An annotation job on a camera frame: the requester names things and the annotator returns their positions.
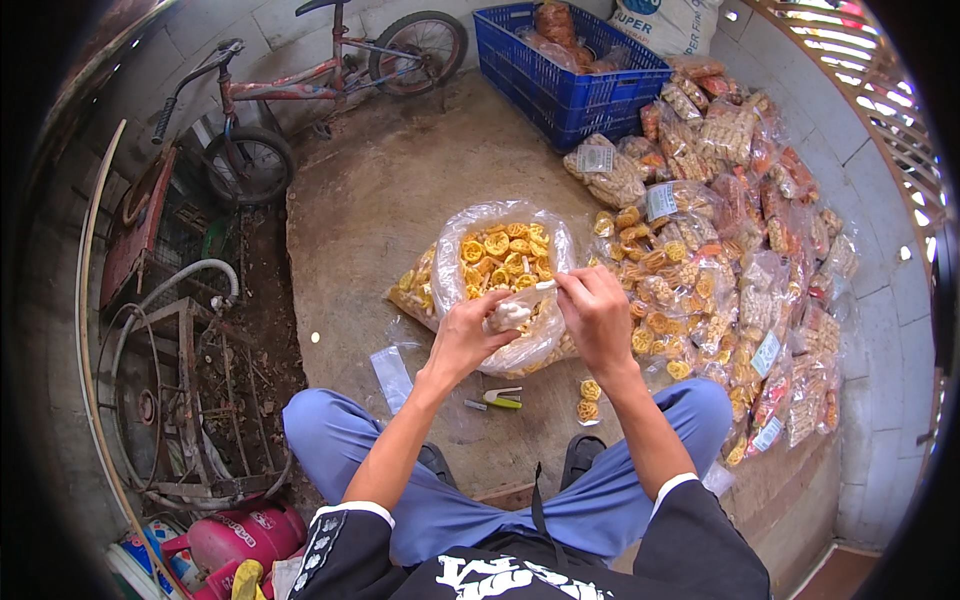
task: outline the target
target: sandal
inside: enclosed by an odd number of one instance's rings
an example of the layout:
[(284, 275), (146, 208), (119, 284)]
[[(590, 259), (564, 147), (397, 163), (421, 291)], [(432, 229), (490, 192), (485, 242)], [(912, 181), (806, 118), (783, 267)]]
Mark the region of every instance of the sandal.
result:
[(417, 456), (417, 462), (433, 471), (442, 483), (457, 490), (457, 483), (453, 481), (453, 474), (450, 472), (450, 465), (446, 463), (444, 454), (437, 448), (436, 444), (424, 442), (420, 447), (420, 454)]
[(566, 445), (564, 477), (560, 480), (560, 491), (566, 490), (574, 481), (580, 479), (593, 466), (593, 459), (606, 449), (607, 445), (596, 436), (586, 433), (573, 436)]

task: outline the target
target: yellow cloth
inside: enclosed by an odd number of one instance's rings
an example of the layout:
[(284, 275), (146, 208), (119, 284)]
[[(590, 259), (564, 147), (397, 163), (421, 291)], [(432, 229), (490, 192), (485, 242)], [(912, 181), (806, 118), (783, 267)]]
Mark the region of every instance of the yellow cloth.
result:
[(237, 567), (233, 576), (233, 592), (230, 600), (267, 600), (260, 589), (263, 577), (263, 565), (253, 559), (246, 559)]

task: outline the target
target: bicycle seat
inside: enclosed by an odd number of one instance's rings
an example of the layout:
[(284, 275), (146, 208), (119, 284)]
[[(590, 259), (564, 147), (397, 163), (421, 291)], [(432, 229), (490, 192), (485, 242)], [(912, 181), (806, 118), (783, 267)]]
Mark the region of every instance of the bicycle seat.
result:
[(346, 4), (349, 1), (350, 0), (310, 0), (310, 2), (307, 2), (302, 6), (298, 6), (295, 15), (300, 16), (302, 14), (307, 14), (314, 9), (328, 7), (331, 4)]

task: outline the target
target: red bicycle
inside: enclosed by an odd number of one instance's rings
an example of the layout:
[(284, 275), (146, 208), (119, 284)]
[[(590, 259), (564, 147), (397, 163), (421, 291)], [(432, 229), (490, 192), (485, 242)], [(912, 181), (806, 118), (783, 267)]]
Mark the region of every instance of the red bicycle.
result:
[[(333, 114), (342, 109), (349, 94), (365, 87), (376, 85), (381, 91), (395, 96), (416, 96), (450, 79), (463, 64), (467, 53), (467, 30), (449, 14), (415, 12), (399, 19), (377, 39), (347, 37), (348, 29), (344, 27), (344, 4), (347, 2), (349, 0), (312, 0), (297, 8), (296, 15), (301, 16), (334, 5), (333, 57), (274, 82), (232, 82), (227, 67), (243, 50), (244, 41), (234, 38), (219, 42), (167, 98), (156, 122), (153, 142), (160, 144), (163, 141), (183, 87), (204, 73), (219, 69), (217, 82), (226, 118), (224, 132), (204, 150), (206, 177), (213, 192), (225, 201), (267, 204), (282, 198), (293, 180), (296, 165), (290, 145), (274, 131), (240, 127), (234, 101), (320, 98), (334, 101)], [(351, 55), (343, 55), (344, 45), (370, 50), (366, 69), (360, 70)], [(332, 86), (306, 83), (330, 71), (333, 72)]]

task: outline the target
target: pink gas cylinder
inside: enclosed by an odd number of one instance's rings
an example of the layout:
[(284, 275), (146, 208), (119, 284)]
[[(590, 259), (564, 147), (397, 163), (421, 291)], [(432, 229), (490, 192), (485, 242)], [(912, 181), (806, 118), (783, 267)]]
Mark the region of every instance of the pink gas cylinder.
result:
[[(306, 542), (306, 525), (292, 506), (283, 500), (256, 499), (242, 510), (222, 511), (190, 525), (186, 535), (160, 545), (164, 561), (191, 549), (193, 561), (208, 573), (205, 585), (193, 593), (196, 600), (229, 600), (233, 575), (240, 563), (254, 559), (268, 575), (274, 561), (297, 553)], [(273, 587), (264, 593), (273, 597)]]

